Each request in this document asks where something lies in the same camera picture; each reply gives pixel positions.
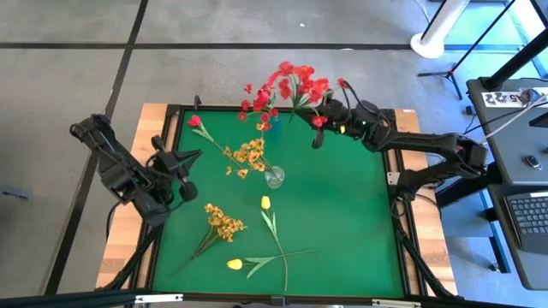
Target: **green tabletop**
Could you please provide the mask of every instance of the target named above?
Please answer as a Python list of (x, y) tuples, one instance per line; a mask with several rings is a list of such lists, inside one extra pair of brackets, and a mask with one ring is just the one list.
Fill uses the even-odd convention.
[[(402, 297), (402, 278), (382, 156), (366, 151), (360, 142), (325, 133), (319, 150), (311, 147), (315, 132), (301, 119), (288, 124), (281, 114), (278, 134), (265, 134), (265, 156), (285, 171), (283, 185), (270, 189), (264, 174), (250, 172), (246, 179), (225, 175), (229, 160), (187, 125), (191, 115), (201, 117), (220, 145), (238, 149), (260, 137), (250, 116), (246, 123), (234, 111), (186, 111), (179, 151), (204, 153), (191, 170), (198, 198), (173, 212), (165, 223), (157, 255), (154, 291), (181, 293), (247, 293), (310, 296)], [(289, 284), (283, 291), (283, 260), (278, 258), (246, 278), (250, 270), (229, 269), (234, 258), (279, 254), (276, 242), (260, 214), (261, 197), (271, 198), (277, 232), (285, 252), (319, 250), (288, 257)], [(219, 206), (226, 215), (241, 219), (247, 229), (234, 242), (219, 241), (182, 272), (174, 274), (192, 255), (209, 226), (204, 206)]]

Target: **white cable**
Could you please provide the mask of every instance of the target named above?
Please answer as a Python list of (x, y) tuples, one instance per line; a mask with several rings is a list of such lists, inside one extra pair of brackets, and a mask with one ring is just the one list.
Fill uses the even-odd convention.
[(414, 0), (415, 3), (417, 3), (417, 5), (421, 6), (422, 8), (422, 13), (424, 13), (425, 17), (426, 17), (426, 20), (428, 21), (428, 23), (430, 23), (430, 17), (428, 16), (428, 12), (426, 12), (426, 6), (423, 2), (421, 2), (421, 0)]
[(511, 122), (515, 121), (515, 119), (517, 119), (518, 117), (522, 116), (524, 113), (526, 113), (528, 110), (530, 110), (533, 106), (536, 106), (538, 104), (542, 104), (542, 103), (545, 103), (545, 99), (548, 98), (548, 93), (547, 94), (543, 94), (539, 99), (537, 99), (536, 101), (530, 103), (525, 109), (523, 109), (520, 113), (518, 113), (517, 115), (514, 115), (513, 118), (509, 119), (506, 123), (504, 123), (503, 125), (501, 125), (499, 128), (495, 129), (494, 131), (492, 131), (491, 133), (489, 133), (488, 135), (486, 135), (485, 138), (483, 138), (480, 143), (485, 143), (487, 141), (487, 138), (489, 137), (492, 137), (495, 133), (498, 133), (500, 132), (501, 130), (503, 130), (503, 128), (507, 127)]

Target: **glass vase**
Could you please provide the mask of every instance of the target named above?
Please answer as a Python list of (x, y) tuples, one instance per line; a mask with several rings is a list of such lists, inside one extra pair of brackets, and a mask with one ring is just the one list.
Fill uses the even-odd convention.
[(285, 172), (279, 166), (272, 167), (272, 170), (265, 171), (266, 185), (272, 189), (277, 189), (283, 184)]

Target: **sticker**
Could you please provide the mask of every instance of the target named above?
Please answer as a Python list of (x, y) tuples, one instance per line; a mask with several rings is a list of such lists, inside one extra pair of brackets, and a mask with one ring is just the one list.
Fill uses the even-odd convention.
[[(540, 94), (548, 93), (548, 88), (534, 88)], [(486, 107), (492, 108), (523, 108), (521, 92), (482, 92), (481, 96)]]

